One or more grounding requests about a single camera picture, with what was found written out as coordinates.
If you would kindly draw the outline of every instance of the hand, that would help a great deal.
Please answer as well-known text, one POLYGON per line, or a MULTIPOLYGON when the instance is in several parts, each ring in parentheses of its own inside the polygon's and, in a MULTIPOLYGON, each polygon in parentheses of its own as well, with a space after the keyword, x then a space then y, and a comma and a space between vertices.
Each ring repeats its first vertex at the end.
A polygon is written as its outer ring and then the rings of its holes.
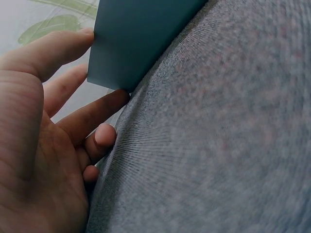
POLYGON ((54 124, 50 118, 84 81, 86 66, 42 83, 93 39, 90 30, 54 32, 0 58, 0 232, 84 230, 85 184, 96 181, 94 164, 116 139, 113 127, 100 124, 129 95, 115 91, 54 124))

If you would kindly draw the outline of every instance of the green leaf pattern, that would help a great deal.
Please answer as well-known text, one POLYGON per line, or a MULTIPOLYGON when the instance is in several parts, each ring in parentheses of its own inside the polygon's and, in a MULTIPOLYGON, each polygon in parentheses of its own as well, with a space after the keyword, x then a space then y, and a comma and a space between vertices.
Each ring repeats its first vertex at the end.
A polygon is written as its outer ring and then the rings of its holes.
MULTIPOLYGON (((85 2, 83 0, 30 0, 42 4, 49 4, 71 10, 80 16, 95 19, 97 14, 97 6, 85 2)), ((39 39, 53 31, 77 31, 81 29, 79 18, 74 15, 60 15, 39 22, 27 29, 18 39, 22 45, 39 39)))

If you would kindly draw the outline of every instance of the patterned fabric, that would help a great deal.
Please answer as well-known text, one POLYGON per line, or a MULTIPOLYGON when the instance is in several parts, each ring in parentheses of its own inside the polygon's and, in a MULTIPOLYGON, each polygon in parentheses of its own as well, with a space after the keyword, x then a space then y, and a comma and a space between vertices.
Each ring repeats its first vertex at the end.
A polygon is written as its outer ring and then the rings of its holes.
POLYGON ((144 78, 86 232, 311 232, 311 2, 211 0, 144 78))

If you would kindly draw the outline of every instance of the paper card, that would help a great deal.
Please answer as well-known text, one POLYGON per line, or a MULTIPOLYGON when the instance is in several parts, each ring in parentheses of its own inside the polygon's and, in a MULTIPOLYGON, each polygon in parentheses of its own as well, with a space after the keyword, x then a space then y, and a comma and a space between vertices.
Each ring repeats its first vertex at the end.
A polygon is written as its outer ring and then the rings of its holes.
POLYGON ((206 0, 101 0, 88 82, 132 92, 206 0))

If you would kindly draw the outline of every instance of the finger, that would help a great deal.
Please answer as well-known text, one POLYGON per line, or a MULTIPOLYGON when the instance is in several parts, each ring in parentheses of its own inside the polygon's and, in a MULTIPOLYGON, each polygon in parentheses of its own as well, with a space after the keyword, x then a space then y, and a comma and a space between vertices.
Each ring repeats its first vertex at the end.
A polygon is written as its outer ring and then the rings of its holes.
POLYGON ((44 85, 44 110, 53 117, 84 82, 87 65, 83 64, 69 70, 59 78, 44 85))
POLYGON ((83 143, 85 153, 80 153, 78 158, 81 170, 83 171, 88 165, 97 164, 111 150, 116 138, 116 130, 111 125, 101 124, 83 143))
POLYGON ((52 32, 0 58, 0 70, 32 74, 42 82, 49 79, 62 65, 77 60, 92 45, 94 33, 52 32))
POLYGON ((129 94, 117 90, 75 111, 57 125, 70 137, 73 145, 81 144, 101 123, 120 110, 129 101, 129 94))
POLYGON ((97 181, 99 176, 99 169, 95 166, 87 166, 82 173, 83 181, 87 184, 97 181))

